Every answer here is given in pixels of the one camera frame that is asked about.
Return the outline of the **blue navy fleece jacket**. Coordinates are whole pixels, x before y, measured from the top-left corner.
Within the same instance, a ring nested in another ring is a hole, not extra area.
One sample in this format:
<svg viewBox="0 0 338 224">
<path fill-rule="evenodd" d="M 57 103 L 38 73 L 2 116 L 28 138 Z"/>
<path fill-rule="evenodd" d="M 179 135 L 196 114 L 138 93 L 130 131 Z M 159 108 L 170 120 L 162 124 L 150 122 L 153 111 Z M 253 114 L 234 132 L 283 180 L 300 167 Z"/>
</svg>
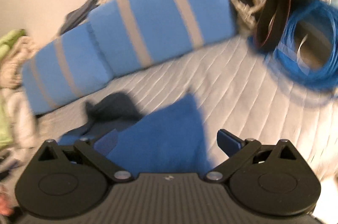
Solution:
<svg viewBox="0 0 338 224">
<path fill-rule="evenodd" d="M 70 146 L 88 138 L 95 151 L 129 171 L 206 174 L 207 156 L 200 111 L 191 94 L 143 115 L 124 92 L 96 104 L 85 102 L 87 122 L 66 132 L 59 145 Z"/>
</svg>

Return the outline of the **green and cream blanket pile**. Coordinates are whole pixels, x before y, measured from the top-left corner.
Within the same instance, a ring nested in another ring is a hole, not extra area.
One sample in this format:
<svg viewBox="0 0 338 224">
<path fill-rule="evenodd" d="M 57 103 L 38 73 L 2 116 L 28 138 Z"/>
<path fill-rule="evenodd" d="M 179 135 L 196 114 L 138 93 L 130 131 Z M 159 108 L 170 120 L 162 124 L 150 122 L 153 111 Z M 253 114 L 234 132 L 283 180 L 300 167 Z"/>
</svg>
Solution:
<svg viewBox="0 0 338 224">
<path fill-rule="evenodd" d="M 1 37 L 1 147 L 33 148 L 36 122 L 23 91 L 23 65 L 38 51 L 24 29 Z"/>
</svg>

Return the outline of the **white quilted bed cover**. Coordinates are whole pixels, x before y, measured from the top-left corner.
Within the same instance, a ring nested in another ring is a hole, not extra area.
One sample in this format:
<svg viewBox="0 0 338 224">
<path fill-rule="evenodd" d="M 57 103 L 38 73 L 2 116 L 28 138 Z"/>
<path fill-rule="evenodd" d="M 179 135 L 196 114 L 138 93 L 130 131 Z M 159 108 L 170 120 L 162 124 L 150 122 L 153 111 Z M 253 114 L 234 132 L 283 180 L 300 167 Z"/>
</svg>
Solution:
<svg viewBox="0 0 338 224">
<path fill-rule="evenodd" d="M 215 162 L 224 158 L 215 136 L 225 128 L 265 144 L 290 139 L 320 179 L 337 176 L 337 101 L 275 75 L 241 36 L 115 78 L 87 99 L 97 102 L 118 91 L 142 113 L 193 93 Z"/>
</svg>

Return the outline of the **blue striped pillow left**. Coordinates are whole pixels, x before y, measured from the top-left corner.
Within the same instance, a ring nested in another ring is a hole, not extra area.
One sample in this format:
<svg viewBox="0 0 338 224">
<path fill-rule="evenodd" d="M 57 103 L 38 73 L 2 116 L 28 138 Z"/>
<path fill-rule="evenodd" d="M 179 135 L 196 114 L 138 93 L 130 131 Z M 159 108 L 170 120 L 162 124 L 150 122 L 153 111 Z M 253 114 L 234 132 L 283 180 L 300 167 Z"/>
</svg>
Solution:
<svg viewBox="0 0 338 224">
<path fill-rule="evenodd" d="M 23 65 L 31 110 L 42 115 L 104 88 L 113 72 L 83 23 L 41 48 Z"/>
</svg>

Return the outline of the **blue striped pillow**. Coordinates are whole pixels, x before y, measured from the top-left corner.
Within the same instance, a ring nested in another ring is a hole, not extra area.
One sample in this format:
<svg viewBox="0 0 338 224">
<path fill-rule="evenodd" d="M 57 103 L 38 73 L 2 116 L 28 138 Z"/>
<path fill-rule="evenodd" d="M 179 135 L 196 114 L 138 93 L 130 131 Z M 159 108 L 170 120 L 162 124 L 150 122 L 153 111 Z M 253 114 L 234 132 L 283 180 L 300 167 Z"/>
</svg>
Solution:
<svg viewBox="0 0 338 224">
<path fill-rule="evenodd" d="M 229 0 L 111 0 L 89 25 L 116 77 L 237 34 Z"/>
<path fill-rule="evenodd" d="M 23 65 L 31 110 L 42 115 L 104 88 L 113 72 L 83 23 L 41 48 Z"/>
</svg>

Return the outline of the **blue striped pillow right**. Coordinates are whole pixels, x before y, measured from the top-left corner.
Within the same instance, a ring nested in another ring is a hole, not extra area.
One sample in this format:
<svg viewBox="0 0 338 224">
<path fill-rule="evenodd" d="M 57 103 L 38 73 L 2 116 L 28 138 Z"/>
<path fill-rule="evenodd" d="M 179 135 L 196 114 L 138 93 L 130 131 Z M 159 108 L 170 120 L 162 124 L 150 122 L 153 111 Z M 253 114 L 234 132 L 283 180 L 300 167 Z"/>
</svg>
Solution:
<svg viewBox="0 0 338 224">
<path fill-rule="evenodd" d="M 89 25 L 116 77 L 237 34 L 229 0 L 111 0 Z"/>
</svg>

